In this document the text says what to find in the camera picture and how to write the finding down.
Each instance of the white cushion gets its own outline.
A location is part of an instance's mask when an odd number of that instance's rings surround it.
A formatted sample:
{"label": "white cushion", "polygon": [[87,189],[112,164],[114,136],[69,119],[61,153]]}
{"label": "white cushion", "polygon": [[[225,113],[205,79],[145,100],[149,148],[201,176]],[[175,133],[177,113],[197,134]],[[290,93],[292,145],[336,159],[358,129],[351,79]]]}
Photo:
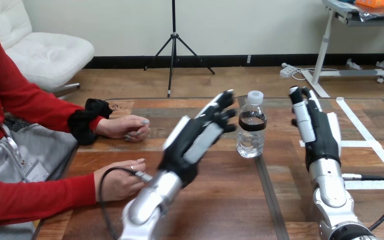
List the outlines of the white cushion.
{"label": "white cushion", "polygon": [[32,32],[22,0],[0,0],[0,43],[8,49]]}
{"label": "white cushion", "polygon": [[6,50],[29,82],[51,91],[68,82],[94,56],[94,46],[79,37],[33,32]]}

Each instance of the prosthetic hand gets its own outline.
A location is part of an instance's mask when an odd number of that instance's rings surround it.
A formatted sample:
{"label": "prosthetic hand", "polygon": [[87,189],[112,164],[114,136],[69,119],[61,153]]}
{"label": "prosthetic hand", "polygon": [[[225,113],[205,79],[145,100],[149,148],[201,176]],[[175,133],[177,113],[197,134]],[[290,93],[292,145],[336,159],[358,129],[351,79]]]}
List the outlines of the prosthetic hand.
{"label": "prosthetic hand", "polygon": [[224,111],[233,102],[233,90],[228,90],[216,96],[194,119],[181,118],[163,145],[156,177],[124,208],[120,240],[155,239],[158,221],[179,191],[195,179],[198,163],[207,150],[222,134],[235,131],[235,125],[228,124],[235,110]]}
{"label": "prosthetic hand", "polygon": [[354,200],[341,172],[341,131],[337,115],[324,113],[312,90],[289,90],[297,126],[305,143],[305,165],[311,176],[313,201],[321,214],[322,240],[376,240],[354,213]]}

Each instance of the lanyard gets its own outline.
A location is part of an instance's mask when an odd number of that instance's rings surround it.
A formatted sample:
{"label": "lanyard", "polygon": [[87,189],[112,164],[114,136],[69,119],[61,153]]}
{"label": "lanyard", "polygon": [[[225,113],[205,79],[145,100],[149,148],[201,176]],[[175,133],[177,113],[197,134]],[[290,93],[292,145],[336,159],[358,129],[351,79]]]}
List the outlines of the lanyard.
{"label": "lanyard", "polygon": [[11,145],[11,148],[14,150],[15,155],[21,160],[21,153],[19,150],[19,146],[17,145],[16,141],[12,137],[8,135],[8,133],[5,131],[4,127],[0,124],[0,131],[3,133],[5,138],[8,140],[9,145]]}

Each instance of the black bottle label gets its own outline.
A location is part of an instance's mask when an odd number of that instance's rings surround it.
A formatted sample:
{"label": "black bottle label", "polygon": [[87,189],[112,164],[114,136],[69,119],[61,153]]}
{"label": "black bottle label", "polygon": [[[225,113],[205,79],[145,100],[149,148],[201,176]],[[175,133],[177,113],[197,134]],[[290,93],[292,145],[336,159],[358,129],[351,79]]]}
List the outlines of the black bottle label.
{"label": "black bottle label", "polygon": [[[262,120],[262,123],[250,125],[243,121],[243,119],[247,119],[247,118],[258,118]],[[264,113],[258,113],[255,111],[244,111],[241,114],[239,114],[239,126],[247,132],[261,131],[266,129],[267,119]]]}

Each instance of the wooden table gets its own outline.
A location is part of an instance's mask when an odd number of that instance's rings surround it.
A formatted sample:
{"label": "wooden table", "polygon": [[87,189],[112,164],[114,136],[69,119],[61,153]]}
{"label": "wooden table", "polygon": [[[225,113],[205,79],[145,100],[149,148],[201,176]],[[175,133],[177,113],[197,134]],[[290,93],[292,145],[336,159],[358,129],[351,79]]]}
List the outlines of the wooden table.
{"label": "wooden table", "polygon": [[[195,116],[209,102],[199,99],[110,100],[112,118],[139,115],[150,119],[151,134],[141,143],[100,138],[78,149],[67,177],[88,174],[113,162],[146,158],[147,172],[155,173],[162,144],[179,119]],[[233,108],[245,99],[238,98]],[[384,99],[347,99],[345,102],[384,149]],[[304,165],[298,130],[290,125],[293,114],[288,98],[264,101],[268,116],[263,156],[243,159],[236,153],[236,133],[223,136],[199,165],[199,175],[183,189],[164,217],[159,239],[179,240],[313,240],[319,239],[312,215],[311,186]],[[323,110],[336,112],[342,139],[364,141],[359,130],[335,99],[321,100]],[[342,171],[384,176],[384,163],[370,147],[343,147]],[[370,225],[384,212],[384,189],[350,190],[355,212]],[[108,204],[117,233],[121,215],[131,200]],[[384,223],[374,233],[384,239]],[[46,219],[38,240],[110,239],[101,210],[96,206],[74,209]]]}

